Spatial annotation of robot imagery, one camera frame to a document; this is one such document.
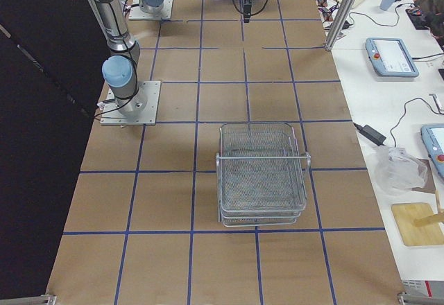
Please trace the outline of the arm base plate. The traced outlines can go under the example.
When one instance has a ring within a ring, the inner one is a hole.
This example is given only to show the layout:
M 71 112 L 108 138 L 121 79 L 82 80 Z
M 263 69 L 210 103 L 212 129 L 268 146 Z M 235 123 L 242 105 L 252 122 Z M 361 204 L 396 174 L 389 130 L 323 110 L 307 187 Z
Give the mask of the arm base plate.
M 166 21 L 171 19 L 172 8 L 173 0 L 164 0 L 158 7 L 140 7 L 139 0 L 133 0 L 128 18 L 130 21 Z
M 160 81 L 139 81 L 139 90 L 135 97 L 118 110 L 125 101 L 115 98 L 112 90 L 109 88 L 107 99 L 110 103 L 105 103 L 103 113 L 99 116 L 101 125 L 155 125 L 157 119 L 157 109 L 160 99 L 161 82 Z

